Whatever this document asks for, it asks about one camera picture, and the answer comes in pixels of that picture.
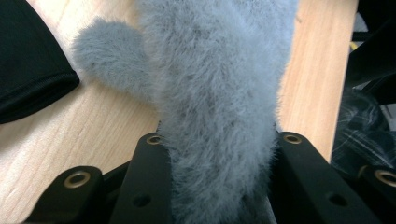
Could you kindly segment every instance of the black plastic mount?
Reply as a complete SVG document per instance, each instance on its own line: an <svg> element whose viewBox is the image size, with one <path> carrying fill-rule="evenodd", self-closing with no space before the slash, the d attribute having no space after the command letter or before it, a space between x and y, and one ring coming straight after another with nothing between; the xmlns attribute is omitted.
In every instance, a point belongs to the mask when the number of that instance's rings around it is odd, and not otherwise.
<svg viewBox="0 0 396 224"><path fill-rule="evenodd" d="M130 162L102 175L79 166L60 174L27 223L173 223L171 165L156 133L143 136ZM396 223L396 172L364 167L343 179L297 133L278 135L269 195L277 223Z"/></svg>

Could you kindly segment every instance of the black cloth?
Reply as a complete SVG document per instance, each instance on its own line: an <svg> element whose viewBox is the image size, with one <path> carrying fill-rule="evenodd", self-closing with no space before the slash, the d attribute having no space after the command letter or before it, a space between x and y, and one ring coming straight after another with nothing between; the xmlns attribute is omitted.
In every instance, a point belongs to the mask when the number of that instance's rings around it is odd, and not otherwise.
<svg viewBox="0 0 396 224"><path fill-rule="evenodd" d="M344 90L331 164L350 178L365 165L396 168L396 132L372 95Z"/></svg>
<svg viewBox="0 0 396 224"><path fill-rule="evenodd" d="M29 116L79 83L54 36L24 0L0 0L0 123Z"/></svg>

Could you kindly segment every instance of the wooden table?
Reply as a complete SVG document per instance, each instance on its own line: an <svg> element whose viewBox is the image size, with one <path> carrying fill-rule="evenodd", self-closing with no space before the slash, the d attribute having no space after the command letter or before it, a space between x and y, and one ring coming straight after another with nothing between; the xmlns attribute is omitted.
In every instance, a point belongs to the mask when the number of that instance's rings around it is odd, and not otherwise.
<svg viewBox="0 0 396 224"><path fill-rule="evenodd" d="M95 16L136 25L133 0L28 0L66 56L78 30ZM294 47L280 91L284 131L306 136L327 160L347 64L357 0L301 0ZM81 85L34 115L0 125L0 223L23 221L40 194L78 165L104 173L132 158L137 140L154 132L149 105L78 71Z"/></svg>

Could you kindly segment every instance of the gray fuzzy mitten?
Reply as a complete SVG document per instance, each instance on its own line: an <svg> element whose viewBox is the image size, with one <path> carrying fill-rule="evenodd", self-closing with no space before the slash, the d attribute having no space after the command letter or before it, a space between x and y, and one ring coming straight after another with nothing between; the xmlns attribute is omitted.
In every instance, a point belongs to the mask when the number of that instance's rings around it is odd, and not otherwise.
<svg viewBox="0 0 396 224"><path fill-rule="evenodd" d="M176 223L264 222L297 0L136 4L141 32L98 19L75 63L158 109Z"/></svg>

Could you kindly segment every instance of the screw hole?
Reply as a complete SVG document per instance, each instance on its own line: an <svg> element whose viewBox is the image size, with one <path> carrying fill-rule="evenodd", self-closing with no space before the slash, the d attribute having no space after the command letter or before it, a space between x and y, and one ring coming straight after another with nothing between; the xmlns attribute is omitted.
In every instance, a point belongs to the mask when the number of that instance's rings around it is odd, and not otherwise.
<svg viewBox="0 0 396 224"><path fill-rule="evenodd" d="M341 196L339 194L336 194L334 192L328 193L327 194L327 199L331 203L333 203L333 204L335 204L337 206L341 206L341 207L347 206L347 200L343 196Z"/></svg>
<svg viewBox="0 0 396 224"><path fill-rule="evenodd" d="M85 171L76 171L66 178L64 186L68 189L76 189L85 185L91 178L90 173Z"/></svg>
<svg viewBox="0 0 396 224"><path fill-rule="evenodd" d="M158 145L161 143L161 137L159 135L153 135L147 139L147 143L150 145Z"/></svg>
<svg viewBox="0 0 396 224"><path fill-rule="evenodd" d="M136 207L144 207L151 202L151 197L146 193L139 193L134 196L134 206Z"/></svg>
<svg viewBox="0 0 396 224"><path fill-rule="evenodd" d="M384 184L396 188L396 174L391 173L389 171L376 170L375 177Z"/></svg>
<svg viewBox="0 0 396 224"><path fill-rule="evenodd" d="M300 144L303 142L303 140L301 140L301 138L299 138L298 136L292 135L292 134L283 136L283 139L285 141L287 141L288 143L292 143L292 144Z"/></svg>

